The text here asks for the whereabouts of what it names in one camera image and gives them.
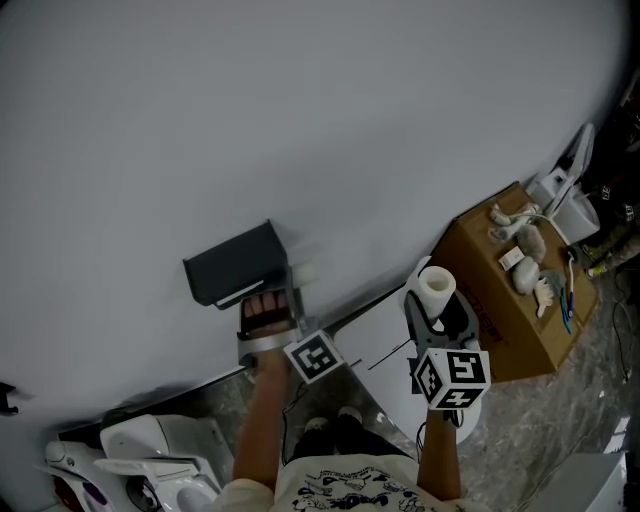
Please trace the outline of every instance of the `white wall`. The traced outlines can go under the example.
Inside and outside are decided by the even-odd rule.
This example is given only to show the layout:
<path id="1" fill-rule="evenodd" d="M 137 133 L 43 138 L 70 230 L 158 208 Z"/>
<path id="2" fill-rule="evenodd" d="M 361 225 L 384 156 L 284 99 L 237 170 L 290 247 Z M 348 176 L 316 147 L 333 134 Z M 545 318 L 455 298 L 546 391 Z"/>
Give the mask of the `white wall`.
<path id="1" fill-rule="evenodd" d="M 601 118 L 626 18 L 623 0 L 10 2 L 0 378 L 35 396 L 20 421 L 232 366 L 236 311 L 196 304 L 181 259 L 266 218 L 316 263 L 312 313 L 397 281 Z"/>

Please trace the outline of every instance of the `brown cardboard box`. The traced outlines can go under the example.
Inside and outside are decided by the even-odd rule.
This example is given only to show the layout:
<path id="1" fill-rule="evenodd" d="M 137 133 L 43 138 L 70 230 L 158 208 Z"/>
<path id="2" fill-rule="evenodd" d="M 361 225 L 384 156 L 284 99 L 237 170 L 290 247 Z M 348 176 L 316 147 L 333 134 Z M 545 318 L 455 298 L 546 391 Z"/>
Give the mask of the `brown cardboard box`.
<path id="1" fill-rule="evenodd" d="M 515 213 L 529 196 L 519 184 L 476 206 L 454 220 L 433 252 L 430 263 L 447 268 L 473 306 L 480 323 L 480 345 L 489 351 L 494 382 L 534 377 L 556 371 L 584 330 L 598 302 L 596 291 L 580 267 L 574 266 L 573 333 L 562 321 L 560 302 L 554 300 L 542 318 L 536 317 L 533 295 L 518 295 L 498 259 L 515 246 L 494 244 L 487 233 L 495 225 L 489 211 L 498 203 L 503 212 Z M 568 277 L 566 246 L 546 221 L 539 223 L 547 245 L 542 270 L 553 269 Z"/>

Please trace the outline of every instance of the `white t-shirt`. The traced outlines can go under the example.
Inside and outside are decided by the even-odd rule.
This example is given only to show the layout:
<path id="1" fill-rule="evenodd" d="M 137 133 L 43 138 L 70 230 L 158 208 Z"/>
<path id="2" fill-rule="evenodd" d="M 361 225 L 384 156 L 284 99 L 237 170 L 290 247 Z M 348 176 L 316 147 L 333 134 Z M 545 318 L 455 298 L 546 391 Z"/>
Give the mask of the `white t-shirt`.
<path id="1" fill-rule="evenodd" d="M 489 512 L 464 500 L 442 502 L 416 485 L 418 464 L 402 455 L 303 457 L 278 475 L 275 496 L 252 480 L 228 484 L 215 512 Z"/>

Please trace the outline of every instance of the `gray floor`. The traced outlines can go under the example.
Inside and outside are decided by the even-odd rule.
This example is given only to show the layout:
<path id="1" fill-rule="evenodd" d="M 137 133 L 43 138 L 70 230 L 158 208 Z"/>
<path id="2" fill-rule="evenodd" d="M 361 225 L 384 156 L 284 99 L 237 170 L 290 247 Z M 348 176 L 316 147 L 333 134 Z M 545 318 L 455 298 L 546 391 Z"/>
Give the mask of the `gray floor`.
<path id="1" fill-rule="evenodd" d="M 628 272 L 618 276 L 619 285 L 627 292 L 629 277 Z M 602 452 L 622 418 L 631 419 L 627 435 L 619 438 L 624 437 L 625 448 L 640 448 L 640 407 L 636 406 L 640 398 L 632 393 L 638 389 L 640 353 L 631 350 L 638 314 L 635 306 L 627 307 L 630 325 L 622 309 L 616 313 L 625 360 L 634 370 L 625 384 L 611 323 L 614 299 L 623 294 L 615 289 L 613 275 L 600 278 L 595 285 L 601 305 L 560 371 L 494 385 L 484 399 L 478 426 L 459 446 L 467 495 L 495 512 L 515 510 L 568 454 Z M 298 382 L 294 376 L 291 396 Z M 215 417 L 234 452 L 252 388 L 251 375 L 241 373 L 165 403 L 162 409 Z M 362 411 L 365 427 L 415 455 L 413 440 L 384 416 L 348 368 L 310 387 L 288 415 L 288 453 L 309 418 L 335 416 L 345 404 Z"/>

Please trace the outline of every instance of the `toilet paper roll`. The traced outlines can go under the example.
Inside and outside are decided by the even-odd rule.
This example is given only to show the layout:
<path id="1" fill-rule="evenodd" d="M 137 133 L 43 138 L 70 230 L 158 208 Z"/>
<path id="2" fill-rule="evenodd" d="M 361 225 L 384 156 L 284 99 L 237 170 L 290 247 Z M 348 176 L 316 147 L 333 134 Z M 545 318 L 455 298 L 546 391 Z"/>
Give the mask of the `toilet paper roll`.
<path id="1" fill-rule="evenodd" d="M 407 279 L 400 294 L 400 307 L 404 310 L 404 297 L 408 291 L 413 291 L 433 324 L 456 291 L 456 279 L 446 268 L 427 266 L 430 259 L 430 256 L 421 259 Z"/>

